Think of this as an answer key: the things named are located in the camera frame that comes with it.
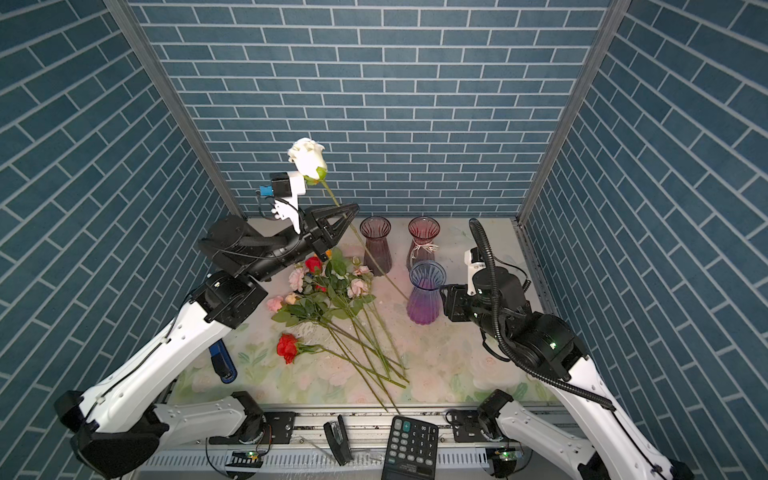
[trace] red rose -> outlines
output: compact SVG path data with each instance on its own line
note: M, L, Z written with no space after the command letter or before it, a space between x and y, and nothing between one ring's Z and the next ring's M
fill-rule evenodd
M321 273L323 271L323 262L317 257L310 257L304 262L304 265L310 269L310 273Z
M286 365L293 363L293 359L299 354L299 348L296 345L298 342L299 340L290 333L284 333L280 337L280 341L277 343L277 355L285 358Z

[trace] twine bow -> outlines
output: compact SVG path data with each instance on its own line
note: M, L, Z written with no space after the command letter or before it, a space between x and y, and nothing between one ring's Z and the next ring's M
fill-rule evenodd
M417 243L416 245L414 245L414 246L413 246L413 250L411 250L411 260L415 260L415 259L416 259L416 251L417 251L419 248L423 248L424 250L426 250L426 251L428 251L428 252L434 252L435 250L437 250L438 248L440 248L440 246L439 246L439 245L435 245L435 244L434 244L434 243L432 243L432 242L430 242L430 243L424 243L424 244L422 244L422 243Z

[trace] glass vase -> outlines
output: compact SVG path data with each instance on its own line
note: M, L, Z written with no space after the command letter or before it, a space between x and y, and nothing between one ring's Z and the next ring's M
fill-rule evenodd
M445 284L445 269L434 260L414 263L409 274L413 291L408 298L408 318L419 325L429 325L440 315L439 289Z
M413 265L422 260L435 259L435 247L432 241L440 233L440 223L431 217L417 217L408 224L408 231L412 239L406 255L406 267L411 270Z
M373 276L381 276L392 269L392 254L386 236L392 230L392 225L384 217L368 217L360 224L360 233L366 238L366 257L363 263L371 269ZM372 262L371 256L379 264Z

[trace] black stapler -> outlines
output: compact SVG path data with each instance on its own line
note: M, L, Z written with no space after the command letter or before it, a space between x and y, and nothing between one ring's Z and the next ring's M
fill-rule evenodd
M326 431L326 440L333 453L333 458L339 465L346 465L351 462L352 452L349 450L349 438L346 436L346 427L341 415L339 415L338 422L326 422L323 428Z

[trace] calculator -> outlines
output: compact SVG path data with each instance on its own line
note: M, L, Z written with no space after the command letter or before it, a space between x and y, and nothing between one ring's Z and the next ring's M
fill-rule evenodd
M396 416L392 420L382 480L433 480L437 463L437 426Z

